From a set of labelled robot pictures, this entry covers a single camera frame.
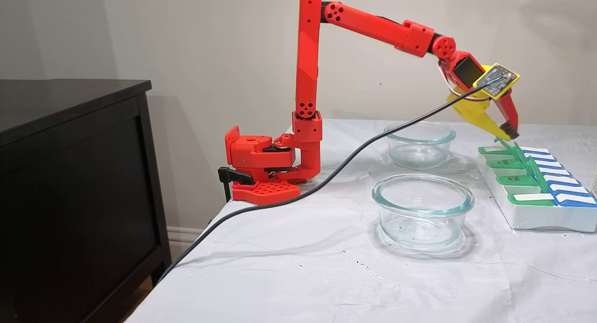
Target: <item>glass bowl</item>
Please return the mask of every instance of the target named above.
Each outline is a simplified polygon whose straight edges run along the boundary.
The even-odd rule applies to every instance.
[[[384,132],[401,124],[392,124]],[[429,169],[443,164],[456,132],[438,123],[422,121],[388,136],[390,157],[395,164],[411,169]]]
[[[382,230],[398,244],[439,248],[455,241],[475,204],[460,183],[430,174],[401,174],[373,187]]]

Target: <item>beige wall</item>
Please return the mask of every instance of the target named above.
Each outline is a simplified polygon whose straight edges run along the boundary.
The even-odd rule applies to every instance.
[[[44,77],[28,0],[0,0],[0,78]]]
[[[433,27],[480,62],[519,72],[522,123],[597,124],[595,0],[338,1]],[[278,136],[290,125],[298,0],[28,2],[47,77],[152,80],[170,226],[200,229],[220,210],[215,171],[226,165],[230,127]],[[435,60],[325,25],[319,110],[339,118],[421,115],[447,94]],[[435,119],[459,117],[446,111]]]

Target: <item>wooden floor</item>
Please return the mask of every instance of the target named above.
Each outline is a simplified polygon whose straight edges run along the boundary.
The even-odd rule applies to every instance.
[[[135,311],[135,308],[137,308],[137,306],[139,306],[139,304],[141,304],[141,302],[143,302],[143,300],[145,300],[145,297],[147,297],[147,295],[149,294],[149,292],[152,289],[153,289],[153,286],[151,283],[151,278],[145,279],[145,281],[143,281],[143,283],[141,283],[141,285],[131,295],[131,297],[128,298],[128,301],[126,301],[122,304],[122,306],[120,308],[121,310],[117,310],[118,313],[124,313],[124,314],[118,314],[118,316],[114,317],[114,319],[112,321],[117,322],[117,323],[123,323],[124,321],[126,321],[128,316],[130,316],[132,314],[132,312]]]

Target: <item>green lid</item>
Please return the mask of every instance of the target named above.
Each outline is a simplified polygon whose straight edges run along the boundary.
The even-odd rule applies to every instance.
[[[517,200],[513,193],[508,194],[508,200],[517,206],[554,206],[554,202],[549,199]]]
[[[477,150],[483,155],[511,155],[508,149],[498,149],[497,151],[486,151],[487,147],[478,147]]]
[[[525,169],[516,159],[487,161],[487,166],[499,169]]]
[[[512,153],[514,153],[514,157],[518,160],[521,164],[527,163],[527,157],[524,156],[522,149],[518,146],[517,143],[514,143],[514,147],[512,147]]]
[[[503,146],[507,151],[510,152],[510,154],[512,154],[512,147],[504,140],[501,140],[501,138],[495,138],[495,140],[493,140],[493,142],[500,142],[501,146]]]
[[[495,180],[502,186],[538,186],[537,181],[529,175],[498,176]]]
[[[533,158],[529,158],[529,160],[527,161],[526,168],[527,168],[527,172],[530,169],[529,174],[533,173],[533,176],[535,176],[535,180],[537,181],[537,183],[539,183],[539,187],[541,187],[541,192],[547,193],[548,192],[548,183],[543,178],[543,174],[539,170],[539,166],[537,166],[537,162],[535,162],[535,160],[533,160]]]

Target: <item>bowl rim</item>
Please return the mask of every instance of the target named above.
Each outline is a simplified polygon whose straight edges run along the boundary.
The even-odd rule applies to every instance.
[[[388,132],[392,128],[399,127],[400,125],[402,125],[402,123],[390,124],[390,125],[386,126],[386,128],[384,128],[383,131]],[[454,132],[454,130],[452,130],[450,127],[447,127],[444,124],[435,123],[435,122],[431,122],[431,121],[421,121],[412,126],[439,127],[446,131],[446,136],[443,136],[441,138],[434,138],[434,139],[410,139],[410,138],[404,138],[404,137],[395,136],[394,134],[390,134],[390,135],[388,135],[388,138],[390,138],[392,140],[397,140],[399,142],[407,142],[407,143],[413,143],[413,144],[442,144],[442,143],[451,142],[456,137],[456,132]]]
[[[442,183],[444,185],[449,185],[455,187],[457,190],[461,191],[465,196],[465,200],[459,206],[455,206],[450,209],[445,210],[422,210],[422,209],[415,209],[409,208],[406,206],[399,206],[386,200],[385,197],[382,196],[382,188],[389,183],[392,183],[397,180],[426,180],[426,181],[433,181],[436,183]],[[393,213],[404,215],[407,217],[416,217],[416,218],[446,218],[446,217],[456,217],[457,215],[462,215],[469,212],[473,206],[475,205],[475,196],[473,193],[464,185],[460,183],[446,179],[445,177],[431,175],[431,174],[398,174],[394,176],[386,177],[385,179],[377,182],[374,185],[371,195],[373,196],[373,200],[379,204],[379,206],[383,207],[384,209],[391,211]]]

